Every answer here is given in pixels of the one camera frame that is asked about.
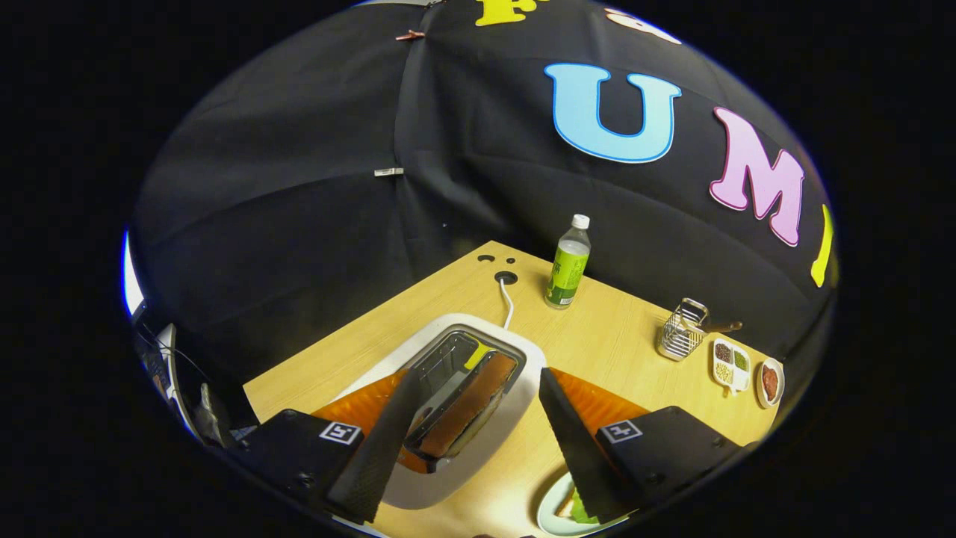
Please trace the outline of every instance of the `white cable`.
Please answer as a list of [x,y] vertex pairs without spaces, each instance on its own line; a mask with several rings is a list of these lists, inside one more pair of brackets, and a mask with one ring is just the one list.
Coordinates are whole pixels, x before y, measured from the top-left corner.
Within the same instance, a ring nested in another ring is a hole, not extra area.
[[511,314],[514,314],[514,303],[511,302],[511,297],[508,296],[508,291],[505,290],[505,279],[498,280],[501,283],[501,293],[505,296],[505,300],[508,301],[508,318],[505,320],[505,324],[502,327],[507,330],[508,325],[511,324]]

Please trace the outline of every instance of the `colorful letter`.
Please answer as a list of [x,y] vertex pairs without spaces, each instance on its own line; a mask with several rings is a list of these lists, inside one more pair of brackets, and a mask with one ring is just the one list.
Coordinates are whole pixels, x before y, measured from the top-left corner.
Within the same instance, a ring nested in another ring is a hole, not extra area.
[[554,127],[568,144],[620,163],[660,159],[674,141],[674,98],[681,88],[648,75],[628,75],[643,94],[644,125],[633,135],[612,132],[600,122],[600,84],[611,74],[593,65],[556,63],[544,70],[554,80]]
[[747,120],[721,107],[714,108],[714,114],[727,129],[727,161],[723,177],[710,184],[710,195],[733,210],[743,211],[748,204],[744,184],[749,176],[753,215],[763,220],[779,199],[780,209],[771,216],[771,230],[795,247],[799,240],[803,168],[783,149],[771,167],[757,132]]
[[485,12],[480,19],[475,21],[475,26],[489,26],[492,24],[502,24],[506,22],[520,22],[525,20],[525,15],[515,13],[514,10],[524,12],[534,11],[537,4],[534,0],[478,0],[485,5]]
[[638,19],[638,17],[625,13],[624,11],[612,10],[610,8],[604,8],[607,11],[607,18],[620,24],[621,26],[626,26],[627,28],[633,28],[640,32],[645,32],[647,34],[656,35],[657,37],[663,39],[664,41],[670,41],[675,45],[680,45],[681,42],[673,38],[667,32],[647,24],[646,22]]
[[826,277],[827,263],[830,262],[830,246],[833,244],[834,224],[830,217],[830,211],[827,206],[823,206],[823,240],[820,242],[820,253],[816,256],[814,264],[810,266],[810,276],[814,278],[816,287],[823,285],[823,279]]

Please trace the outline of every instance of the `white bottle cap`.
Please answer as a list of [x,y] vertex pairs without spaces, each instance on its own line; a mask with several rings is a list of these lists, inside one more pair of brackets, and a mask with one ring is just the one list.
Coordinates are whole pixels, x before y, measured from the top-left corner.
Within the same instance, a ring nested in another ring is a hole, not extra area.
[[579,230],[587,230],[590,224],[591,219],[583,214],[576,214],[575,218],[571,219],[571,225]]

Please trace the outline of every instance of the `bread slice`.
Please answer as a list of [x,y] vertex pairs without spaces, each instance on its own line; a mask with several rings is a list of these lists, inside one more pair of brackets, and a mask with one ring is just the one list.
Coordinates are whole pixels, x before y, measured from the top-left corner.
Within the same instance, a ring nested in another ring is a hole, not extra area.
[[564,502],[557,507],[557,510],[554,512],[554,515],[559,518],[570,518],[571,517],[571,508],[575,505],[575,491],[577,486],[573,483],[568,489],[568,496],[564,499]]
[[508,355],[492,355],[424,436],[419,450],[432,458],[457,455],[494,413],[515,367],[517,363]]

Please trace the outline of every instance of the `green bottle label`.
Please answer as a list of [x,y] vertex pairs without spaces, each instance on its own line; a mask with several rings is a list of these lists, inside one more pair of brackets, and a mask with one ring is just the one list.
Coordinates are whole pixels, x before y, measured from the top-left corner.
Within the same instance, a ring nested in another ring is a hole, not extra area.
[[545,299],[553,304],[571,304],[581,275],[584,274],[584,266],[588,263],[588,256],[575,256],[557,249]]

